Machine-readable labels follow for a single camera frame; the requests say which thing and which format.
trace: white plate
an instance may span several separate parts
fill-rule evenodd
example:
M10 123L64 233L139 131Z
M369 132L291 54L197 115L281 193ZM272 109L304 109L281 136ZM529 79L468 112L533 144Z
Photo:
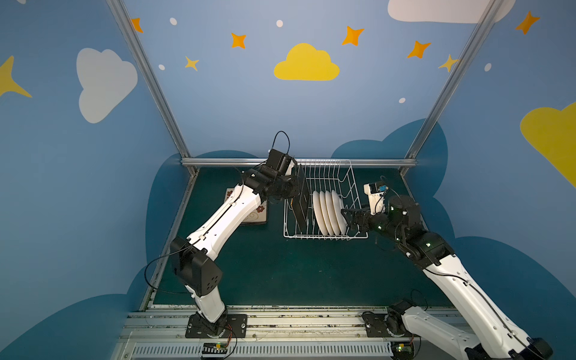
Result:
M320 206L322 207L322 215L324 216L324 223L326 224L326 229L328 229L328 234L334 236L334 230L332 230L332 225L330 224L330 218L328 217L328 208L326 207L326 194L324 191L320 191Z
M332 202L332 193L326 192L326 208L328 208L328 217L330 218L330 225L334 230L335 235L340 235L340 227L338 226L338 218L336 218L336 211L334 210L334 202Z
M324 236L328 236L328 229L324 223L324 216L322 215L322 207L320 206L320 194L317 191L312 193L312 206L314 207L314 216L320 232Z
M336 219L338 220L338 227L342 235L346 235L346 219L342 215L341 209L344 208L344 202L336 193L336 190L332 190L332 202L334 203L334 211L336 212Z

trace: dark blue cloud decal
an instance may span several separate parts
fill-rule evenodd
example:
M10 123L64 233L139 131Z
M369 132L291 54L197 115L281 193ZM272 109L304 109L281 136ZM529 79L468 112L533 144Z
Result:
M374 158L404 158L408 148L416 137L424 119L408 123L382 141L354 140L340 145L332 158L335 159L374 159Z
M180 154L169 157L156 173L146 214L148 261L162 250L188 184L188 176L188 171L180 163ZM92 297L52 314L4 348L0 360L109 359L127 313L138 310L140 306L146 291L143 274L144 268L136 275L126 294Z
M576 323L572 309L576 298L549 271L523 252L485 237L454 238L454 230L442 204L434 199L440 187L448 146L442 127L436 124L417 157L418 166L406 180L431 231L445 238L484 291L530 336L544 338L555 359L573 355L569 329Z
M196 157L240 157L240 158L253 158L256 157L252 154L245 153L243 151L236 151L236 150L218 150L218 151L211 151L209 153L204 153L202 155L198 155Z

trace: metal vent grille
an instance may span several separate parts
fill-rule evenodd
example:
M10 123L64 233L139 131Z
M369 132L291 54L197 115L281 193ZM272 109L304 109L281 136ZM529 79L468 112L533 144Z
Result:
M132 352L132 359L178 359L199 357L200 347L174 343L138 344Z
M231 358L311 358L392 356L390 342L270 342L238 343ZM131 359L190 359L200 357L198 345L178 343L137 344ZM222 355L205 354L204 358Z

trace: white wire dish rack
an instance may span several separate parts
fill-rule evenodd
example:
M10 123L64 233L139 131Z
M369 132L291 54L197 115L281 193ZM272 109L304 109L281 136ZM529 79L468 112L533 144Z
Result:
M308 216L306 228L299 229L296 218L292 212L290 201L284 202L284 237L288 238L316 238L333 240L350 240L353 238L368 238L367 233L361 233L347 227L346 232L340 235L323 235L320 231L313 210L312 193L332 192L335 190L343 201L344 209L359 209L360 197L356 188L356 179L350 160L300 160L299 171L304 172L310 201L308 204Z

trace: white robot arm segment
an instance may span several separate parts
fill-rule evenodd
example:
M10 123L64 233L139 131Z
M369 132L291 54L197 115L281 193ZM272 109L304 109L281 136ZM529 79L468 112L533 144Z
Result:
M197 249L205 249L206 255L216 259L230 235L240 223L261 204L260 195L246 185L237 185L224 204L200 227L191 233L187 240ZM218 286L204 296L197 296L194 289L186 285L198 307L198 313L214 323L223 314L226 307L220 299Z
M260 195L246 185L236 185L228 200L187 239L198 249L206 249L206 255L216 260L226 240L240 223L262 204Z
M524 346L514 336L524 343L528 343L528 334L514 324L496 306L492 299L472 279L460 259L455 255L447 256L441 259L441 263L440 266L434 264L428 266L424 273L446 294L463 318L466 319L480 339L484 351L491 358L504 359L510 358L510 350L514 350L517 353L524 350ZM458 276L466 280L466 282L446 275Z
M467 360L468 356L465 349L467 347L475 347L480 343L475 334L458 330L454 326L436 319L426 313L420 306L413 306L407 309L402 315L402 321L406 330L430 341L454 359Z

